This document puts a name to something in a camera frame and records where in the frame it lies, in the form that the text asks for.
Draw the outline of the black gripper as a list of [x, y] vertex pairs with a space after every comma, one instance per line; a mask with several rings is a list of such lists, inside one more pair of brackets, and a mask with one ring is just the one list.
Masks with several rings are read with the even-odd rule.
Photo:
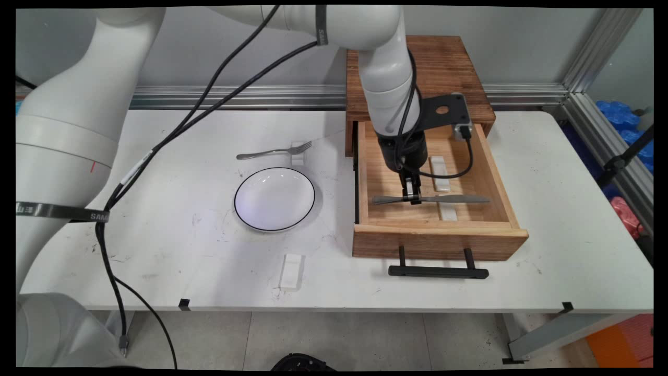
[[411, 205], [419, 205], [422, 203], [419, 171], [426, 162], [425, 132], [414, 132], [410, 138], [402, 138], [398, 145], [394, 137], [375, 135], [387, 168], [400, 173], [403, 197], [409, 197]]

